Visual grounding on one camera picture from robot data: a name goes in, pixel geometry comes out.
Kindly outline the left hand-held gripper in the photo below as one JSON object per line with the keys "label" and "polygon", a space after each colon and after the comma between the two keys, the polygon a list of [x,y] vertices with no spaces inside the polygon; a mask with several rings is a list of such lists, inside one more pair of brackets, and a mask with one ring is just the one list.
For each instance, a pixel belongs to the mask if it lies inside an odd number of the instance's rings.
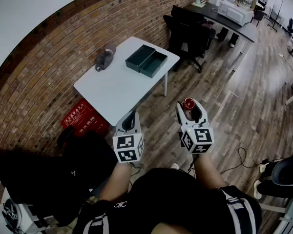
{"label": "left hand-held gripper", "polygon": [[113,150],[120,163],[138,162],[144,151],[144,134],[140,131],[139,113],[130,111],[117,123]]}

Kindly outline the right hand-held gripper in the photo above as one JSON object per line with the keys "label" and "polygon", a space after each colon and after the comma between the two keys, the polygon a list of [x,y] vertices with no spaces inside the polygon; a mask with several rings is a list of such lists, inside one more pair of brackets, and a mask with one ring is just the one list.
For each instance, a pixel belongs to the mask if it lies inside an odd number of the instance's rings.
{"label": "right hand-held gripper", "polygon": [[180,102],[176,103],[176,114],[181,124],[181,147],[186,148],[190,154],[201,154],[206,153],[214,144],[214,133],[209,126],[205,108],[198,101],[195,100],[194,102],[194,121],[188,120]]}

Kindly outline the small red object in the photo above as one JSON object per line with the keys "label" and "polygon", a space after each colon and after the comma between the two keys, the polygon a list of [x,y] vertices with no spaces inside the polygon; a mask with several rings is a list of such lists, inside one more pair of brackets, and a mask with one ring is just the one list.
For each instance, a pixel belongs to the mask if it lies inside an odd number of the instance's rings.
{"label": "small red object", "polygon": [[195,113],[196,113],[196,104],[191,97],[187,97],[184,99],[182,103],[184,113],[186,117],[190,120],[195,120]]}

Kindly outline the dark green box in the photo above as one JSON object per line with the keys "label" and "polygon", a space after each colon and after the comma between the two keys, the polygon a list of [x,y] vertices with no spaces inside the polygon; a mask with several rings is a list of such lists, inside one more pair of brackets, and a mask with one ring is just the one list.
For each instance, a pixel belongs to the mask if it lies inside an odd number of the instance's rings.
{"label": "dark green box", "polygon": [[167,55],[147,45],[142,45],[125,62],[127,68],[153,78],[167,61]]}

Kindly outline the person's left forearm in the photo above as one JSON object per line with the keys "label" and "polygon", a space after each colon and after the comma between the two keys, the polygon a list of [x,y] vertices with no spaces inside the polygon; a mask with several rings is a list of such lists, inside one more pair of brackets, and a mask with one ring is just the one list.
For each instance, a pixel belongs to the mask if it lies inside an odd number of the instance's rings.
{"label": "person's left forearm", "polygon": [[126,194],[129,189],[132,166],[129,163],[117,163],[98,200],[114,201]]}

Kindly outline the person's right forearm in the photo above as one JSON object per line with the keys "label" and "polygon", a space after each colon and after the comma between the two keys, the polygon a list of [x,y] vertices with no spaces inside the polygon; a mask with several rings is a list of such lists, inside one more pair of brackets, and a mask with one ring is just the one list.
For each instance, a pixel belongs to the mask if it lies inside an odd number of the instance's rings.
{"label": "person's right forearm", "polygon": [[193,155],[196,179],[207,189],[227,186],[226,181],[217,170],[211,157],[207,153]]}

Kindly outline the red plastic crate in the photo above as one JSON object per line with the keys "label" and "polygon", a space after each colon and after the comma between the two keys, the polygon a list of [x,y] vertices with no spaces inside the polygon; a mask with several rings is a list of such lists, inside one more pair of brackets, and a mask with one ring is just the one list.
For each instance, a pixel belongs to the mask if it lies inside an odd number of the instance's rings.
{"label": "red plastic crate", "polygon": [[83,136],[88,131],[95,131],[105,136],[109,129],[109,123],[86,101],[81,99],[73,109],[61,121],[66,129],[70,125],[74,127],[74,134]]}

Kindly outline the grey baseball cap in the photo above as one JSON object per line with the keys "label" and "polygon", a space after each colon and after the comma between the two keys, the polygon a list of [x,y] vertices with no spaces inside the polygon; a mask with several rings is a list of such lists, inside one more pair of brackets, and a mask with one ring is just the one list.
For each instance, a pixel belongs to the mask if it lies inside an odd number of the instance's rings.
{"label": "grey baseball cap", "polygon": [[114,44],[105,45],[103,51],[96,58],[95,70],[100,72],[107,69],[112,63],[115,53],[116,46]]}

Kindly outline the black office chair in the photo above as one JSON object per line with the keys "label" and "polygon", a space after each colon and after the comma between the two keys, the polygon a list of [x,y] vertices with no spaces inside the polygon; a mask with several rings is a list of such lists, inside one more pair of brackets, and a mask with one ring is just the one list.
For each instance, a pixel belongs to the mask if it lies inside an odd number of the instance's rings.
{"label": "black office chair", "polygon": [[202,66],[196,60],[203,58],[209,49],[216,31],[206,25],[203,14],[173,5],[171,14],[163,19],[168,27],[168,51],[179,56],[180,61],[191,60],[198,66],[198,73]]}
{"label": "black office chair", "polygon": [[16,204],[31,204],[38,215],[50,214],[70,224],[84,202],[111,174],[113,149],[94,131],[70,134],[61,156],[41,156],[22,149],[0,149],[0,182]]}

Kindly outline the person's black striped shirt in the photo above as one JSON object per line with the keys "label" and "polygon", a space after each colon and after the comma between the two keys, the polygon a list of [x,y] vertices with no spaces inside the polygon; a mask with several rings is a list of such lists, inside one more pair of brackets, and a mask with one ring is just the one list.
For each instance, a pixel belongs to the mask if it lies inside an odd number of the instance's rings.
{"label": "person's black striped shirt", "polygon": [[159,223],[191,234],[258,234],[261,207],[235,186],[205,189],[184,171],[154,168],[129,193],[84,208],[73,234],[151,234]]}

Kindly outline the black desk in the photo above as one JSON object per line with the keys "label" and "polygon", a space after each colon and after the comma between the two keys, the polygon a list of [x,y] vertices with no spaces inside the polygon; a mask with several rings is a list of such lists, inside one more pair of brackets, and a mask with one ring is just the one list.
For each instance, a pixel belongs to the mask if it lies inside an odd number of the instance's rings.
{"label": "black desk", "polygon": [[243,26],[238,25],[232,20],[217,13],[218,6],[207,2],[204,7],[200,8],[194,5],[185,6],[184,9],[204,15],[204,17],[210,21],[220,24],[222,27],[227,28],[233,33],[247,39],[254,43],[256,38],[256,26],[252,23],[247,22]]}

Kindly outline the white microwave oven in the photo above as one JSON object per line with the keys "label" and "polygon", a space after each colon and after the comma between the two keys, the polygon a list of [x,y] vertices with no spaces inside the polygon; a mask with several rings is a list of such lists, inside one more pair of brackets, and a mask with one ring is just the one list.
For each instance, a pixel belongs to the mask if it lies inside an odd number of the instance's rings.
{"label": "white microwave oven", "polygon": [[233,21],[234,23],[240,26],[243,26],[244,24],[249,23],[251,21],[254,12],[247,11],[227,0],[223,0],[219,3],[218,14],[228,18],[229,20]]}

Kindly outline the whiteboard on stand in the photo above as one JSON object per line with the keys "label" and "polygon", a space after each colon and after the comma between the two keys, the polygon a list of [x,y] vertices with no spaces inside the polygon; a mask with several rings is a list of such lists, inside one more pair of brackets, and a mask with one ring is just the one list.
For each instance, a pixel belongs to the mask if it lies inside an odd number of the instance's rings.
{"label": "whiteboard on stand", "polygon": [[275,0],[274,5],[270,11],[268,20],[268,26],[277,32],[279,29],[283,27],[284,18],[281,15],[281,8],[283,5],[283,0]]}

